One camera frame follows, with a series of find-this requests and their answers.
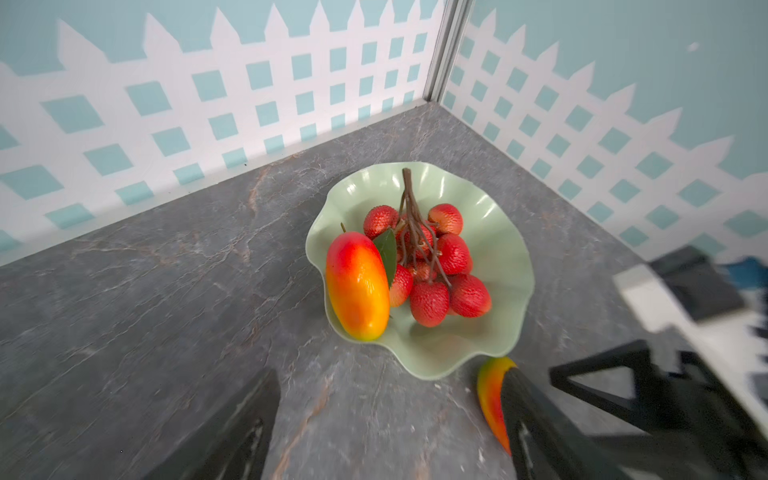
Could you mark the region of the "red lychee bunch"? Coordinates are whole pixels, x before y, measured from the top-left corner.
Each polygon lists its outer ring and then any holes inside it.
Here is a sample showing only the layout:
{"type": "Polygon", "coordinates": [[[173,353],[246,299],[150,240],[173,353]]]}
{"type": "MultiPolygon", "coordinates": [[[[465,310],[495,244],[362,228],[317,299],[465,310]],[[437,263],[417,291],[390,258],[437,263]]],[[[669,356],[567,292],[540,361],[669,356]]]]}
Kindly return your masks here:
{"type": "Polygon", "coordinates": [[[413,174],[404,181],[397,208],[379,205],[363,221],[363,234],[379,248],[389,283],[390,305],[410,306],[417,324],[433,328],[451,315],[479,318],[492,309],[485,283],[472,274],[470,248],[461,237],[464,220],[450,203],[423,215],[413,174]]]}

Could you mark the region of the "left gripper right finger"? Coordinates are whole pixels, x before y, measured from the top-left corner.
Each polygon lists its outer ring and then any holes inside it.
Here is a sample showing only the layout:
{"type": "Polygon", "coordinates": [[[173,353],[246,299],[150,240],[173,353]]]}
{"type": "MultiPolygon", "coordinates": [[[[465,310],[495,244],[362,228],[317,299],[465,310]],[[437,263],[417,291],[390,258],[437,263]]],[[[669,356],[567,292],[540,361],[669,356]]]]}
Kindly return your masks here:
{"type": "Polygon", "coordinates": [[[627,479],[629,476],[586,437],[518,368],[504,373],[501,408],[510,455],[519,479],[541,479],[540,463],[560,479],[627,479]]]}

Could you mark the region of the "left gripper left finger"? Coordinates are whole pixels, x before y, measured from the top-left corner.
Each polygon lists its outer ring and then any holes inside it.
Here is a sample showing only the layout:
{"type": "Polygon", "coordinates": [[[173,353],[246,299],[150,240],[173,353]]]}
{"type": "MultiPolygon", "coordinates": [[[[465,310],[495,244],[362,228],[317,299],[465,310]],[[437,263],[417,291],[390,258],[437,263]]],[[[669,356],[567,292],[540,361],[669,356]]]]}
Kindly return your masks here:
{"type": "Polygon", "coordinates": [[[277,371],[261,370],[147,479],[259,479],[281,398],[277,371]]]}

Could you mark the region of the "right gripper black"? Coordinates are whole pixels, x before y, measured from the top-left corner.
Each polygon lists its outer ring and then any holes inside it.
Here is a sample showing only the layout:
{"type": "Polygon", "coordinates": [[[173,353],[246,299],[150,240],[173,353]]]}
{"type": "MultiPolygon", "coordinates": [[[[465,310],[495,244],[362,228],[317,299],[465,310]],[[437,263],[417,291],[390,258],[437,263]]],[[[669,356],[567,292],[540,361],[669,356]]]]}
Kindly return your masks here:
{"type": "Polygon", "coordinates": [[[551,368],[553,387],[639,430],[595,442],[660,479],[766,478],[767,263],[685,246],[613,282],[646,331],[673,328],[696,353],[667,372],[636,340],[551,368]]]}

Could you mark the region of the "red-yellow mango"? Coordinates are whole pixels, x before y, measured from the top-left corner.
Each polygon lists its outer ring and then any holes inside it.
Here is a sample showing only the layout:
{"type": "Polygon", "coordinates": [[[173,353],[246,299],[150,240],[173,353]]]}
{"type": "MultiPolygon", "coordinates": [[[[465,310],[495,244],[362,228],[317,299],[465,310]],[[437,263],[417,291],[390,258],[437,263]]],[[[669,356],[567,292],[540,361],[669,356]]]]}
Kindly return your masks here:
{"type": "Polygon", "coordinates": [[[501,405],[502,382],[506,372],[517,365],[507,357],[489,358],[477,375],[477,396],[484,418],[504,450],[511,454],[501,405]]]}
{"type": "Polygon", "coordinates": [[[332,309],[344,331],[363,342],[377,340],[390,317],[389,283],[373,241],[345,232],[331,243],[325,280],[332,309]]]}

